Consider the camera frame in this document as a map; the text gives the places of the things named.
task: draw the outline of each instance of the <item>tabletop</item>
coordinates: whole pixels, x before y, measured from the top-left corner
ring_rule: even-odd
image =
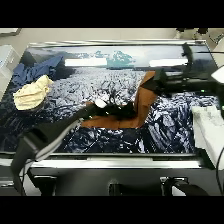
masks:
[[[205,42],[184,42],[188,42],[193,52],[192,71],[211,74],[217,69],[210,53],[195,53],[209,52]],[[112,91],[116,92],[116,104],[134,100],[141,79],[147,71],[154,70],[150,61],[186,58],[182,56],[184,42],[90,41],[28,46],[20,61],[25,68],[55,56],[62,56],[62,60],[51,77],[54,81],[51,91],[37,111],[16,109],[12,94],[21,86],[12,77],[0,103],[0,152],[15,152],[20,134],[34,125],[72,116],[87,101],[108,97]],[[183,69],[184,66],[166,67],[165,71],[173,75]],[[151,106],[141,128],[80,127],[65,137],[57,153],[195,153],[191,106],[218,105],[217,102],[209,94],[177,93],[170,99],[161,96]]]

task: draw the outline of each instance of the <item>white towel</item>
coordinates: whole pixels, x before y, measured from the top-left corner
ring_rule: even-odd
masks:
[[[224,147],[224,120],[215,106],[192,107],[195,146],[206,150],[216,167],[219,154]],[[219,169],[224,169],[224,153]]]

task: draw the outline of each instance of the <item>orange cloth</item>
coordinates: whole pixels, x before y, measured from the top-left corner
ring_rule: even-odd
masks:
[[[140,86],[154,76],[154,71],[149,71],[145,74]],[[116,116],[109,115],[107,117],[95,116],[91,120],[82,122],[82,127],[99,127],[117,130],[119,128],[139,128],[148,116],[150,106],[156,100],[157,95],[151,91],[138,87],[135,97],[134,109],[137,116],[132,119],[118,121]]]

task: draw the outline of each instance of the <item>table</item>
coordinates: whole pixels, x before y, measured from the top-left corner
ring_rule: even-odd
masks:
[[[54,85],[44,107],[35,113],[28,114],[16,110],[12,98],[16,86],[10,82],[0,104],[1,155],[13,157],[18,136],[24,130],[38,123],[55,122],[63,117],[71,116],[86,101],[103,97],[108,94],[108,91],[114,89],[117,91],[117,104],[133,100],[138,83],[145,72],[153,70],[149,62],[158,59],[185,58],[182,56],[181,46],[185,42],[190,45],[193,52],[209,51],[205,41],[183,40],[30,44],[20,61],[25,66],[33,66],[34,63],[41,63],[57,55],[62,55],[63,61],[56,69],[53,77]],[[192,70],[194,72],[207,71],[211,74],[217,69],[211,54],[193,54],[193,57]],[[107,64],[100,68],[66,66],[67,59],[87,58],[106,58]],[[183,69],[183,67],[167,67],[166,72],[179,73]],[[151,167],[154,168],[161,166],[199,168],[203,162],[198,158],[198,151],[194,147],[190,107],[213,104],[217,104],[216,97],[195,95],[195,93],[176,94],[171,100],[159,97],[152,105],[151,112],[142,128],[118,131],[80,128],[79,131],[71,132],[66,136],[62,147],[51,156],[52,161],[46,161],[49,162],[48,164],[51,163],[49,165],[51,167],[64,167],[65,164],[62,162],[64,158],[85,160],[85,164],[82,163],[82,159],[76,160],[75,165],[74,161],[68,162],[66,166],[72,168],[83,166],[139,168],[149,167],[152,161],[154,165]],[[164,157],[169,158],[170,161],[161,161]],[[40,162],[36,166],[48,166],[46,161],[42,162],[45,163],[44,165]]]

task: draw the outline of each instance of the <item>blue cloth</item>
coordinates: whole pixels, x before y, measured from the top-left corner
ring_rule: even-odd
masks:
[[[27,83],[36,81],[42,75],[47,75],[52,78],[56,72],[55,67],[62,60],[63,56],[50,58],[42,63],[35,63],[33,67],[25,68],[25,65],[20,63],[14,69],[12,82],[17,86],[23,86]]]

